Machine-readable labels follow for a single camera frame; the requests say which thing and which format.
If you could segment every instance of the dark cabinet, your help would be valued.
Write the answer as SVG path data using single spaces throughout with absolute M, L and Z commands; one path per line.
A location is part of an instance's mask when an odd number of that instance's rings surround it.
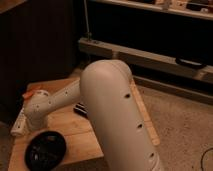
M 0 120 L 12 121 L 29 82 L 64 78 L 77 63 L 73 1 L 31 0 L 0 15 Z

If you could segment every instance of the cabinet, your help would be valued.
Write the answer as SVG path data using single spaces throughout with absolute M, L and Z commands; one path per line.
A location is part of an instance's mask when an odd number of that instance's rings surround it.
M 164 10 L 158 4 L 116 2 L 88 1 L 93 39 L 213 65 L 212 14 Z
M 64 78 L 77 63 L 73 1 L 31 0 L 0 15 L 0 120 L 12 121 L 29 82 Z

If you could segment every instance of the cable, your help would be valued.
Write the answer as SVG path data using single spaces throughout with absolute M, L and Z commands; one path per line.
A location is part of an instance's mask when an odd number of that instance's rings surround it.
M 202 157 L 201 157 L 201 160 L 200 160 L 201 171 L 204 171 L 204 168 L 203 168 L 203 159 L 204 159 L 206 153 L 208 153 L 209 151 L 212 151 L 212 150 L 213 150 L 213 147 L 207 149 L 207 150 L 203 153 L 203 155 L 202 155 Z
M 90 40 L 91 39 L 91 32 L 90 32 L 90 27 L 89 27 L 87 0 L 84 0 L 84 12 L 85 12 L 85 20 L 86 20 L 87 39 Z

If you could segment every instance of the black disc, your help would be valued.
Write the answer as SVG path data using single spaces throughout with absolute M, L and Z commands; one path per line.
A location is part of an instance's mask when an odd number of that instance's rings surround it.
M 66 142 L 55 131 L 46 131 L 37 135 L 25 151 L 25 162 L 31 171 L 50 171 L 64 157 Z

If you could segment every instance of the black screw hole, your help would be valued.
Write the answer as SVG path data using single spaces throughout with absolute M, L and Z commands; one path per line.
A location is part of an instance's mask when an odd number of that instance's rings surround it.
M 48 93 L 44 92 L 44 95 L 45 95 L 45 96 L 48 96 Z
M 128 99 L 128 98 L 130 98 L 130 94 L 126 94 L 124 97 L 125 97 L 126 99 Z
M 137 129 L 140 130 L 142 127 L 143 127 L 143 125 L 140 124 L 140 125 L 137 126 Z
M 154 153 L 150 154 L 150 156 L 149 156 L 149 162 L 152 162 L 152 161 L 153 161 L 154 156 L 155 156 L 155 154 L 154 154 Z

